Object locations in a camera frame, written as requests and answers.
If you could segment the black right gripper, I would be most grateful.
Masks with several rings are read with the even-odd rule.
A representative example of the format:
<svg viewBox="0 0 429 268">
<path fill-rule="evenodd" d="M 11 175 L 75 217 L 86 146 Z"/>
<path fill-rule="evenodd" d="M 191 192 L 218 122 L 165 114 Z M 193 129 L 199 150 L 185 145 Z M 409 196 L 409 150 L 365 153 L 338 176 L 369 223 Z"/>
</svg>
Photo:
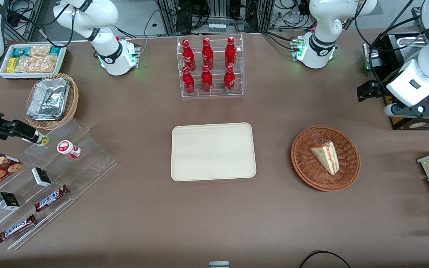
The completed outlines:
<svg viewBox="0 0 429 268">
<path fill-rule="evenodd" d="M 4 140 L 15 136 L 33 144 L 39 141 L 39 133 L 34 127 L 20 120 L 5 120 L 3 116 L 4 114 L 0 112 L 0 139 L 3 139 L 3 136 L 5 136 Z"/>
</svg>

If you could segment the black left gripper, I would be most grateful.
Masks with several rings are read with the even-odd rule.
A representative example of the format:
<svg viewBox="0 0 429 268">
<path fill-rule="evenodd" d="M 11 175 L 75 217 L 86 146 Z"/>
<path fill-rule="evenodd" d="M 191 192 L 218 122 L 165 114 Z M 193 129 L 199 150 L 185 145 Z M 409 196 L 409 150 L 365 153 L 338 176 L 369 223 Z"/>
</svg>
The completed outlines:
<svg viewBox="0 0 429 268">
<path fill-rule="evenodd" d="M 387 96 L 387 92 L 376 80 L 369 80 L 363 83 L 358 87 L 357 93 L 358 102 L 363 102 L 370 98 L 383 98 Z"/>
</svg>

